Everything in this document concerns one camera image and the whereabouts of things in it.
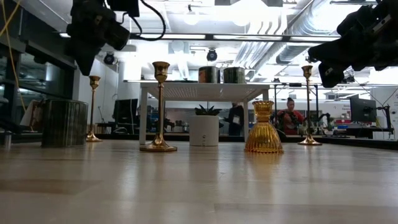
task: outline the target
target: red shirt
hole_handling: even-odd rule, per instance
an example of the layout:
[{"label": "red shirt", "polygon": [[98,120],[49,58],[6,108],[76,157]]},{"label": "red shirt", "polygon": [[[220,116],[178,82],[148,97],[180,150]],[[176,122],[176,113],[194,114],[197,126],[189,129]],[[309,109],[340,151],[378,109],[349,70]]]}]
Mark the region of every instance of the red shirt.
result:
[{"label": "red shirt", "polygon": [[[284,111],[286,110],[282,110],[278,112],[278,115],[282,114]],[[302,123],[304,120],[304,117],[298,112],[298,111],[293,111],[294,116],[297,117],[297,121]],[[284,133],[286,135],[294,135],[297,134],[297,130],[295,130],[296,126],[294,125],[294,123],[291,121],[290,115],[289,114],[285,114],[284,117]]]}]

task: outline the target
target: glass vase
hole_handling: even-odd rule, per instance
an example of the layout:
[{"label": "glass vase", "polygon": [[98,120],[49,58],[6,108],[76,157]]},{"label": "glass vase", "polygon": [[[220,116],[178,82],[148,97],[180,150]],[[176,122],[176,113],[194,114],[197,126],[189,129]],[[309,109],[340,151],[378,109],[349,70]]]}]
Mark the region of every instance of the glass vase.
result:
[{"label": "glass vase", "polygon": [[283,153],[282,143],[278,132],[270,124],[269,118],[272,114],[272,101],[253,102],[254,112],[257,116],[257,123],[250,130],[244,150],[247,152],[261,153]]}]

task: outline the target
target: person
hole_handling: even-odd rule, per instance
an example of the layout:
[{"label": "person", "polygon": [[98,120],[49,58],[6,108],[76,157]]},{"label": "person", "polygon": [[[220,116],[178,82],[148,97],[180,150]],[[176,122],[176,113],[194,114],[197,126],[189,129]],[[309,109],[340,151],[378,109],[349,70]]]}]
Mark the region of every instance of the person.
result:
[{"label": "person", "polygon": [[235,102],[232,103],[232,108],[229,109],[229,115],[224,118],[229,123],[228,135],[240,136],[243,127],[243,107]]},{"label": "person", "polygon": [[304,117],[294,110],[294,100],[287,98],[287,109],[278,112],[278,120],[282,122],[282,130],[286,135],[297,134],[297,125],[303,123]]}]

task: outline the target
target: yellow cable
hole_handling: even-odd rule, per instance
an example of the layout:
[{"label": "yellow cable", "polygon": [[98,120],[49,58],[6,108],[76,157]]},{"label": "yellow cable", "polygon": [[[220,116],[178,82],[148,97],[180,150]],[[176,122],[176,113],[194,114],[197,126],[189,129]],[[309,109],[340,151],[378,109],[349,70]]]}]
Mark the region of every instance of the yellow cable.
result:
[{"label": "yellow cable", "polygon": [[[6,18],[6,6],[4,5],[4,0],[2,0],[2,14],[3,14],[4,21],[6,21],[7,20],[7,18]],[[18,81],[18,76],[17,76],[17,70],[16,70],[15,64],[14,64],[14,57],[12,56],[12,47],[11,47],[11,43],[10,43],[10,36],[9,36],[9,33],[8,33],[8,23],[11,21],[13,16],[14,16],[14,12],[13,12],[13,14],[11,14],[11,16],[10,16],[9,20],[7,21],[6,25],[4,26],[3,30],[6,30],[8,49],[9,49],[10,58],[11,58],[12,71],[14,72],[15,83],[16,83],[16,86],[17,86],[17,89],[18,89],[18,93],[19,93],[19,96],[20,96],[19,98],[21,99],[22,107],[24,109],[24,112],[26,113],[24,99],[22,97],[21,92],[19,91],[19,81]]]}]

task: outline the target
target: metal canister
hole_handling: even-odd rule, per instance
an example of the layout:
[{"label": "metal canister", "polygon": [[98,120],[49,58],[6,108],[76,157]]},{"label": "metal canister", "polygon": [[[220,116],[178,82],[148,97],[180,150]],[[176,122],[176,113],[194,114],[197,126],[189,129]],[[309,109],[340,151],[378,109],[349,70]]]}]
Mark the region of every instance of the metal canister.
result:
[{"label": "metal canister", "polygon": [[220,70],[214,66],[205,66],[199,68],[199,83],[220,83]]},{"label": "metal canister", "polygon": [[88,104],[73,100],[46,100],[42,147],[84,146]]},{"label": "metal canister", "polygon": [[246,83],[244,77],[244,68],[230,67],[223,71],[224,83]]}]

